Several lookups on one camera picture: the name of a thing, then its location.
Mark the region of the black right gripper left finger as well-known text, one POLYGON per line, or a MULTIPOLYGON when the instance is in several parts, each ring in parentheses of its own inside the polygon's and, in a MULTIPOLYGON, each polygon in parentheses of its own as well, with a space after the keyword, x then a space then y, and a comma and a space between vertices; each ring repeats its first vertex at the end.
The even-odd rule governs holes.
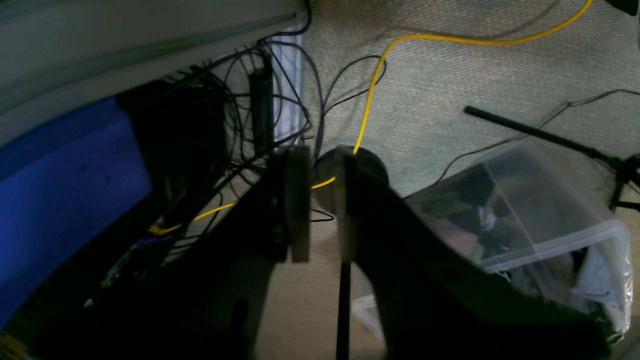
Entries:
POLYGON ((258 183, 171 265, 167 360, 253 357, 275 267, 289 251, 309 260, 310 162, 308 146, 275 152, 258 183))

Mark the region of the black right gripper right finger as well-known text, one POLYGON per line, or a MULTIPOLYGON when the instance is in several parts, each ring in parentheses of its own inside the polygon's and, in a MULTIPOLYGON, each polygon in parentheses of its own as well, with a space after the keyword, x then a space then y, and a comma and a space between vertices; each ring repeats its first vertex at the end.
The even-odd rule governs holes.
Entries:
POLYGON ((599 328, 455 253, 349 148, 334 155, 343 262, 371 284, 387 360, 606 360, 599 328))

